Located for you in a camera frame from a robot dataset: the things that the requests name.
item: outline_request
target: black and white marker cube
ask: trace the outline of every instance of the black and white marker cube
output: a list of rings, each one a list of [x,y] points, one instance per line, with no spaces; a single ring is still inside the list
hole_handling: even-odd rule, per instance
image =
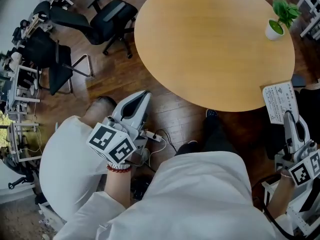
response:
[[[297,187],[301,187],[320,175],[320,150],[311,152],[309,156],[289,169]]]
[[[103,159],[118,165],[137,148],[129,135],[102,123],[97,123],[86,144]]]
[[[305,159],[298,162],[289,169],[289,172],[294,180],[296,187],[301,187],[311,180],[310,170],[306,164]]]

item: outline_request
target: bracelet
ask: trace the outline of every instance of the bracelet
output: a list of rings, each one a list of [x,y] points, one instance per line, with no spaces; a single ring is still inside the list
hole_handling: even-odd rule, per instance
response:
[[[131,165],[126,163],[114,164],[112,162],[109,162],[106,168],[109,171],[116,172],[116,173],[127,173],[131,170]]]
[[[131,171],[130,165],[127,169],[115,169],[115,168],[112,168],[110,165],[108,165],[106,168],[111,172],[120,173],[120,174],[127,173],[127,172]]]
[[[291,176],[280,173],[281,176],[292,179]]]

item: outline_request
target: paper sheet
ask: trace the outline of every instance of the paper sheet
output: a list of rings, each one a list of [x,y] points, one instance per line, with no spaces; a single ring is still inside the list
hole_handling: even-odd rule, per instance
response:
[[[266,86],[262,95],[271,124],[283,125],[286,111],[291,111],[296,122],[299,120],[295,91],[290,81]]]

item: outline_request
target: white pot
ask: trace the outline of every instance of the white pot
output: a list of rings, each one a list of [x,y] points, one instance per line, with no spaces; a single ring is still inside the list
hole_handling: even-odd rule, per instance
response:
[[[276,20],[273,19],[273,18],[268,19],[268,22],[267,22],[267,25],[266,25],[266,28],[265,28],[265,35],[266,35],[266,37],[267,37],[269,40],[275,41],[275,40],[279,39],[280,37],[284,36],[284,34],[285,34],[285,29],[284,29],[283,26],[280,25],[280,27],[281,27],[282,30],[283,30],[283,34],[278,34],[278,33],[277,33],[276,31],[274,31],[273,28],[270,26],[270,24],[269,24],[269,21],[270,21],[270,20],[276,22]]]

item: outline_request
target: white wall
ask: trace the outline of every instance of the white wall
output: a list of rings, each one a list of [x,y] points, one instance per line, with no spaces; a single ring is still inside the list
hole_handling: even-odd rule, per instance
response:
[[[14,45],[12,34],[20,21],[28,19],[39,0],[1,0],[0,1],[0,51],[6,53]]]

